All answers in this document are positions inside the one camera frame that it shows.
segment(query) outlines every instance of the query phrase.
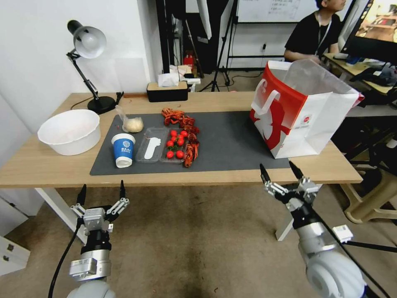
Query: floor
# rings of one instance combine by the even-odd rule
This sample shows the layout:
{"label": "floor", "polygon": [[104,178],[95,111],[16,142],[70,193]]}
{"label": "floor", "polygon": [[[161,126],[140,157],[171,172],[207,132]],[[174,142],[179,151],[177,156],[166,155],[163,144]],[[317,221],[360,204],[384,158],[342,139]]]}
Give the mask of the floor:
{"label": "floor", "polygon": [[[257,74],[232,72],[231,76]],[[234,80],[231,91],[248,91],[255,89],[260,77]],[[210,81],[207,76],[202,86]],[[218,83],[224,86],[223,79]],[[58,191],[72,205],[79,189]],[[131,204],[115,221],[110,235],[112,275],[108,283],[118,298],[317,297],[305,278],[296,233],[292,231],[283,242],[275,239],[286,208],[260,185],[136,187],[127,189],[127,196]],[[116,188],[90,188],[86,207],[113,204],[117,199]],[[397,227],[390,221],[349,222],[342,211],[346,199],[337,185],[323,186],[314,207],[330,226],[347,224],[356,241],[397,244]],[[31,250],[31,256],[26,269],[0,276],[0,297],[46,297],[71,235],[46,204],[36,217],[7,235]],[[65,298],[78,286],[68,271],[70,262],[79,258],[80,248],[81,243],[75,241],[61,268],[54,297]],[[395,297],[397,256],[348,249]]]}

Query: plastic tray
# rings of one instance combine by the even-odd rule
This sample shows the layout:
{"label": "plastic tray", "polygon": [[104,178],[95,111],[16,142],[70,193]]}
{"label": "plastic tray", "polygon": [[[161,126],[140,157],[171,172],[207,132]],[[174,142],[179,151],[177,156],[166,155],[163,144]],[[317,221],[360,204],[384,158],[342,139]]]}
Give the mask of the plastic tray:
{"label": "plastic tray", "polygon": [[171,159],[167,158],[167,152],[169,151],[168,147],[167,147],[167,142],[171,139],[171,130],[176,130],[178,134],[181,133],[181,131],[183,131],[183,129],[181,128],[170,128],[167,132],[167,136],[166,136],[166,140],[164,142],[164,147],[163,147],[163,151],[161,153],[161,157],[160,157],[160,161],[161,162],[165,162],[165,163],[181,163],[183,162],[183,159],[179,159],[176,157],[176,151],[177,150],[182,150],[183,154],[185,155],[186,153],[186,145],[187,145],[187,137],[184,138],[184,143],[182,146],[178,146],[177,150],[174,150],[174,157],[172,157]]}
{"label": "plastic tray", "polygon": [[[169,129],[167,127],[156,128],[149,127],[146,129],[145,134],[143,135],[143,139],[141,145],[139,146],[138,152],[135,156],[136,162],[143,163],[155,163],[159,160],[162,152],[164,151],[164,146],[167,143],[167,136],[169,135]],[[157,146],[154,150],[153,156],[150,159],[145,159],[145,153],[148,148],[150,138],[156,137],[161,141],[160,146]]]}

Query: lamp base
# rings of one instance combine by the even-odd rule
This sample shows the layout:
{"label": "lamp base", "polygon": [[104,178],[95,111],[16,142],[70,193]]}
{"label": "lamp base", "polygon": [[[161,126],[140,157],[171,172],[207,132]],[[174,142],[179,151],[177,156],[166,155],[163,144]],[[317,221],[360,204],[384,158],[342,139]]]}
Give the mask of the lamp base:
{"label": "lamp base", "polygon": [[113,110],[116,106],[116,102],[109,96],[100,96],[99,100],[91,99],[88,102],[88,109],[97,113],[98,115]]}

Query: lamp arm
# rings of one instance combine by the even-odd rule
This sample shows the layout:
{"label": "lamp arm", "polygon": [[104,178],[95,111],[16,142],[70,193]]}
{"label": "lamp arm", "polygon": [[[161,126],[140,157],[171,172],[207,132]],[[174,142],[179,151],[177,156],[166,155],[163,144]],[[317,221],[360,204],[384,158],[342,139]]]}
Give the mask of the lamp arm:
{"label": "lamp arm", "polygon": [[74,67],[76,68],[77,72],[80,74],[80,76],[83,78],[84,84],[87,86],[87,88],[91,91],[92,95],[94,96],[94,99],[99,100],[98,97],[98,90],[95,88],[94,84],[91,83],[89,79],[85,77],[81,69],[76,63],[76,59],[80,58],[80,55],[75,54],[76,49],[73,49],[69,53],[66,54],[66,56],[69,57],[70,61],[73,63]]}

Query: desk lamp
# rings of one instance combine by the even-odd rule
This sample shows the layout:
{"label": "desk lamp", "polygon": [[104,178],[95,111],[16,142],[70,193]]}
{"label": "desk lamp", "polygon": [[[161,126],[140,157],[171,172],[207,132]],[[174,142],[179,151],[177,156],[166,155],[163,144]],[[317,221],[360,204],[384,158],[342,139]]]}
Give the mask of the desk lamp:
{"label": "desk lamp", "polygon": [[98,90],[94,84],[88,80],[76,63],[76,59],[83,57],[93,59],[103,53],[106,47],[106,37],[101,30],[94,27],[83,26],[78,21],[69,21],[67,29],[73,35],[74,49],[66,55],[77,69],[84,84],[91,91],[93,99],[88,102],[88,109],[97,114],[103,114],[115,108],[116,102],[109,96],[98,96]]}

